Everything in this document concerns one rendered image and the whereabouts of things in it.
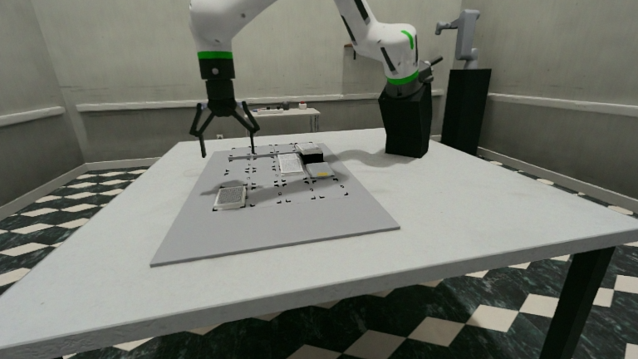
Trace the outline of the clear plastic lid with yellow tape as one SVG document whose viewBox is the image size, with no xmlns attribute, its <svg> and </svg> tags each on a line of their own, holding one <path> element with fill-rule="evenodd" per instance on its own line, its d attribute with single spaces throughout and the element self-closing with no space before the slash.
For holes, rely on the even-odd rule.
<svg viewBox="0 0 638 359">
<path fill-rule="evenodd" d="M 313 179 L 335 177 L 334 172 L 327 162 L 307 164 L 307 168 Z"/>
</svg>

